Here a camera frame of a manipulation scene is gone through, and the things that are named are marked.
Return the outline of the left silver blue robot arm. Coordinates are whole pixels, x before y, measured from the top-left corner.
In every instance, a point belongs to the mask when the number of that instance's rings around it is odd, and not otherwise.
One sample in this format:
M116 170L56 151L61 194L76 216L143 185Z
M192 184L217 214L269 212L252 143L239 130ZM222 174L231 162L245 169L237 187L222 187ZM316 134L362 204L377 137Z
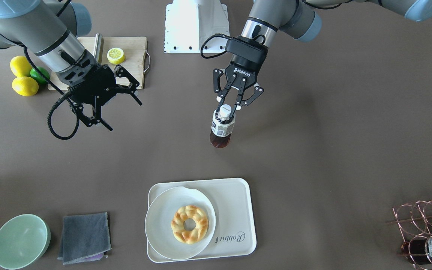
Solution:
M277 32L296 41L312 41L322 28L317 10L332 10L348 4L348 0L255 0L239 36L215 33L207 41L223 38L223 53L231 53L229 65L213 70L213 91L217 95L216 112L223 111L230 90L237 90L230 113L249 106L264 89L257 83L258 74Z

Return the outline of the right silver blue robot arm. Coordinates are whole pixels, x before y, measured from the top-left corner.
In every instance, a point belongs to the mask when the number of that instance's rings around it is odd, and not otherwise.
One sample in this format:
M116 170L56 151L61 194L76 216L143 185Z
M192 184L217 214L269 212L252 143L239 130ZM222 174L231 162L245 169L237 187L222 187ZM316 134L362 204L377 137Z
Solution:
M0 50L21 46L50 68L67 92L52 106L67 101L77 122L85 126L101 124L113 130L102 116L102 107L118 93L131 95L137 103L139 82L121 65L110 69L79 42L89 34L92 21L84 5L56 0L0 0Z

